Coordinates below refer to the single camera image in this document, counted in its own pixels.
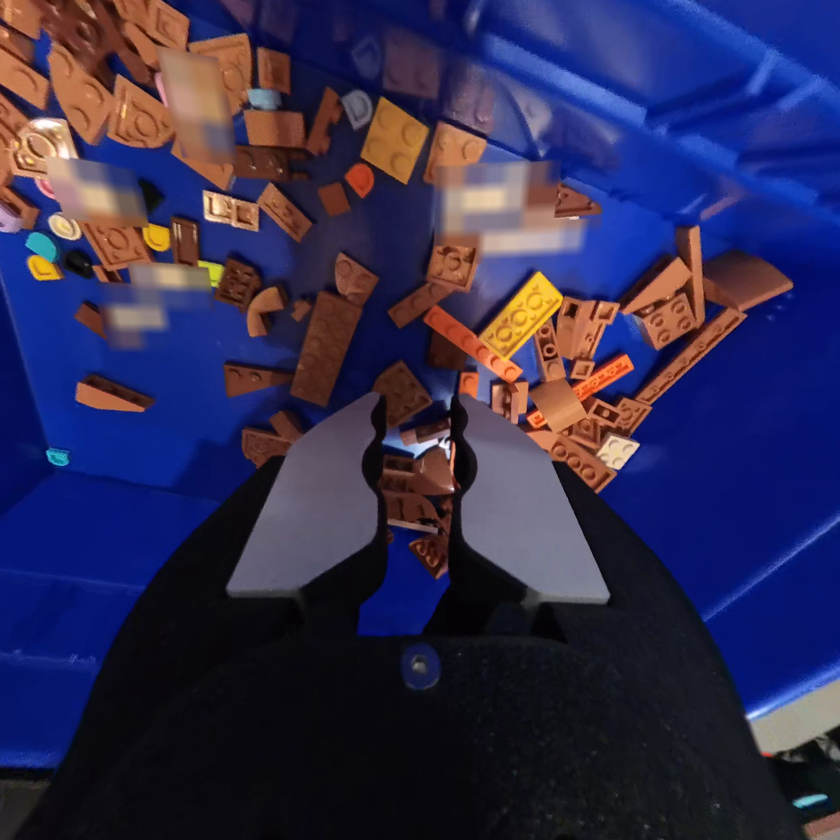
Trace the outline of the shiny rose gold lego plate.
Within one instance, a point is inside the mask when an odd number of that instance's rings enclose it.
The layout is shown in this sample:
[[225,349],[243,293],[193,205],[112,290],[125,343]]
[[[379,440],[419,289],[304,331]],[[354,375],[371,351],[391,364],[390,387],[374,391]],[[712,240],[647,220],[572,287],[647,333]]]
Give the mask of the shiny rose gold lego plate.
[[259,231],[259,205],[219,192],[203,190],[203,218],[250,233]]

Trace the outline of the white small lego plate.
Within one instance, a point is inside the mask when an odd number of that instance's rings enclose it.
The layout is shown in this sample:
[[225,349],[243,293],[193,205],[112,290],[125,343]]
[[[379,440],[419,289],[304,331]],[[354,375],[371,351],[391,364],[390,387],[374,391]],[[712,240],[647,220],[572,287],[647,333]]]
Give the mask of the white small lego plate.
[[618,471],[624,468],[639,447],[635,439],[609,432],[603,437],[595,455],[607,468]]

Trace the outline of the orange narrow lego plate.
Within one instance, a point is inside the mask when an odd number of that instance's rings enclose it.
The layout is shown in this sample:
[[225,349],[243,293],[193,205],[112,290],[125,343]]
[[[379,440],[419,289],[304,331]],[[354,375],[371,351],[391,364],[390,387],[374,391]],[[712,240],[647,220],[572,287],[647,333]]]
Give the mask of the orange narrow lego plate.
[[431,307],[423,317],[424,322],[436,333],[472,357],[491,371],[496,377],[508,383],[522,377],[522,368],[511,360],[502,358],[489,345],[482,342],[464,324],[439,306]]
[[579,401],[604,390],[634,371],[634,363],[627,353],[621,353],[597,367],[586,379],[572,386]]

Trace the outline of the pile of brown lego pieces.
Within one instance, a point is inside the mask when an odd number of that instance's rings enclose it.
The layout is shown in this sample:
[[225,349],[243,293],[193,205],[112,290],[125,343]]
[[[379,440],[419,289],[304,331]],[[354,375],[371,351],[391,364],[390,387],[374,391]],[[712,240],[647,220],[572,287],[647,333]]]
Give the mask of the pile of brown lego pieces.
[[[550,220],[554,183],[592,187],[609,221],[627,202],[694,201],[698,217],[736,170],[751,140],[803,81],[764,38],[701,2],[167,2],[187,42],[212,42],[234,86],[238,141],[247,134],[247,78],[257,48],[290,56],[283,104],[305,132],[321,105],[321,154],[298,146],[309,172],[219,176],[259,205],[258,233],[198,222],[202,187],[224,190],[172,153],[104,136],[82,156],[137,166],[165,202],[153,220],[175,223],[200,256],[235,263],[217,296],[187,269],[143,269],[167,287],[108,288],[66,272],[37,281],[20,234],[2,235],[2,515],[61,469],[110,476],[148,496],[224,496],[250,453],[278,444],[243,433],[274,406],[316,423],[391,379],[438,408],[451,374],[429,373],[424,352],[444,337],[426,311],[458,298],[454,318],[482,333],[502,302],[540,270],[572,288],[553,264],[574,262],[597,235],[570,216]],[[426,124],[406,185],[370,166],[360,199],[344,174],[361,160],[340,98],[365,91]],[[51,465],[49,447],[70,451]]]

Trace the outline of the blue plastic bin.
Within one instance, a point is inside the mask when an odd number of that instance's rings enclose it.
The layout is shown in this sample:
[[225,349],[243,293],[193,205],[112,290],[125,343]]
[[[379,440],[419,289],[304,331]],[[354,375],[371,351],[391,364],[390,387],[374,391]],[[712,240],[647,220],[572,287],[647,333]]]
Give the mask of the blue plastic bin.
[[[582,220],[595,245],[553,267],[616,299],[675,228],[703,256],[739,249],[793,281],[654,404],[640,449],[603,497],[695,603],[751,718],[838,676],[838,2],[701,2],[767,39],[804,80],[756,124],[711,202],[627,202]],[[122,620],[165,559],[227,494],[148,496],[63,469],[2,515],[2,766],[62,761]]]

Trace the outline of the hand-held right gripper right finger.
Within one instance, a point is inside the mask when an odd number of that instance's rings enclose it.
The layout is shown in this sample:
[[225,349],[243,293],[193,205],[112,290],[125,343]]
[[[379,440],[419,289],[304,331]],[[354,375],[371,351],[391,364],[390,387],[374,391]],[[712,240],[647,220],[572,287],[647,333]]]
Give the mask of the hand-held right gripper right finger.
[[604,606],[610,592],[550,456],[470,395],[451,404],[455,534],[527,601]]

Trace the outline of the yellow lego plate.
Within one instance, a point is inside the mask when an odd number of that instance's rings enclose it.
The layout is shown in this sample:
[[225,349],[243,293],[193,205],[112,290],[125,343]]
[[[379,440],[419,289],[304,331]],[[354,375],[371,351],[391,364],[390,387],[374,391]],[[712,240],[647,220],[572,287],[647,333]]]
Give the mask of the yellow lego plate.
[[564,295],[535,271],[479,335],[479,340],[509,360],[561,308]]

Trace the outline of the mustard square lego plate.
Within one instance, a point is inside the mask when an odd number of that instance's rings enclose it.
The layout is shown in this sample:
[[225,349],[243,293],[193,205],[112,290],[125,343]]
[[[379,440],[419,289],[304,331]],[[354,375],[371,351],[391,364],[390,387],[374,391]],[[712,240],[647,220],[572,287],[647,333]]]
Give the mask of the mustard square lego plate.
[[380,97],[360,153],[361,160],[399,183],[409,183],[429,128]]

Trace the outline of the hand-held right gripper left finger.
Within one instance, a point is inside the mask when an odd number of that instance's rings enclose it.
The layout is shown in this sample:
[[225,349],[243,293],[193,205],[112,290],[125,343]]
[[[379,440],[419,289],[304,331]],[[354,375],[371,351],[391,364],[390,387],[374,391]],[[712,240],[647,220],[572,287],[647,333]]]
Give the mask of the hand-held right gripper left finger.
[[382,397],[370,392],[294,443],[260,510],[226,593],[294,597],[373,543],[379,503],[363,459],[380,442]]

